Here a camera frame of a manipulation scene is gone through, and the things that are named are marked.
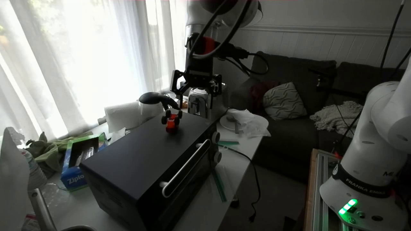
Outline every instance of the white wall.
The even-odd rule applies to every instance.
[[[332,59],[379,66],[401,0],[260,0],[264,18],[242,28],[232,43],[248,51]],[[221,37],[228,32],[220,29]],[[411,0],[405,1],[386,66],[411,47]],[[216,71],[230,88],[247,79],[228,61]]]

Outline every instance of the floor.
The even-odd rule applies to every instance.
[[[261,199],[256,205],[255,222],[252,201],[259,197],[252,168],[247,170],[238,191],[238,208],[230,208],[221,231],[283,231],[301,215],[306,200],[306,184],[256,165],[261,184]]]

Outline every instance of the sheer curtain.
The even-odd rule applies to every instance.
[[[185,1],[0,0],[0,131],[61,137],[170,88],[185,60]]]

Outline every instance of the oven handle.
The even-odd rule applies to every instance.
[[[162,187],[162,195],[165,197],[172,196],[172,193],[179,188],[179,186],[184,182],[184,179],[190,174],[194,166],[198,164],[202,157],[197,157],[198,155],[203,155],[208,151],[211,146],[210,138],[205,140],[203,143],[199,143],[199,147],[194,151],[189,160],[184,163],[184,165],[178,170],[178,173],[167,182],[162,181],[160,186]]]

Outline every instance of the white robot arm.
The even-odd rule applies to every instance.
[[[360,229],[405,229],[405,204],[391,183],[411,152],[411,59],[401,82],[384,82],[366,98],[354,140],[320,187],[324,201]]]

